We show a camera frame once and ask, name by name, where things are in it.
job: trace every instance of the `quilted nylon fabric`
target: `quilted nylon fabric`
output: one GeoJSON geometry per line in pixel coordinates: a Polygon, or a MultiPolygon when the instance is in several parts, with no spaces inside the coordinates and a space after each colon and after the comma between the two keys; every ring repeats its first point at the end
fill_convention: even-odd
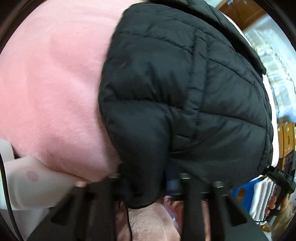
{"type": "Polygon", "coordinates": [[[203,0],[153,0],[125,11],[99,90],[102,119],[132,184],[132,205],[156,200],[165,165],[237,187],[272,159],[266,70],[221,12],[203,0]]]}

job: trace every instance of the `white towel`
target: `white towel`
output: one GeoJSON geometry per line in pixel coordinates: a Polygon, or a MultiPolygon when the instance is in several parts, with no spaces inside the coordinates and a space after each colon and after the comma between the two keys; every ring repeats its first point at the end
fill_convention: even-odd
{"type": "Polygon", "coordinates": [[[265,178],[263,181],[254,185],[254,196],[250,209],[250,216],[255,221],[264,220],[265,209],[267,202],[272,196],[275,184],[270,178],[265,178]]]}

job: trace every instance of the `wooden door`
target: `wooden door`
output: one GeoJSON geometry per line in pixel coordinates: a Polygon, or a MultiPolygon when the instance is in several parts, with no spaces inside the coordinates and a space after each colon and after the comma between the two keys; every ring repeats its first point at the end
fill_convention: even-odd
{"type": "Polygon", "coordinates": [[[229,16],[241,30],[246,29],[266,12],[253,0],[229,0],[219,10],[229,16]]]}

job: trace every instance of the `pink polka dot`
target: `pink polka dot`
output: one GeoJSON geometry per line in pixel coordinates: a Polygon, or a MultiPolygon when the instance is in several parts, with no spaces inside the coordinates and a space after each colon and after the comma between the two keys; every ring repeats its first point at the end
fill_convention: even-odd
{"type": "Polygon", "coordinates": [[[27,177],[32,182],[37,182],[39,180],[39,175],[37,172],[34,171],[27,171],[27,177]]]}

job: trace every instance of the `pink fleece blanket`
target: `pink fleece blanket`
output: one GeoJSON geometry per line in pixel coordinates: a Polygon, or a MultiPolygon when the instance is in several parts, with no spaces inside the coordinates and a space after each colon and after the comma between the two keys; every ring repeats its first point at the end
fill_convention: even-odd
{"type": "Polygon", "coordinates": [[[141,0],[48,0],[0,55],[0,138],[19,156],[90,181],[119,157],[98,111],[110,38],[123,11],[141,0]]]}

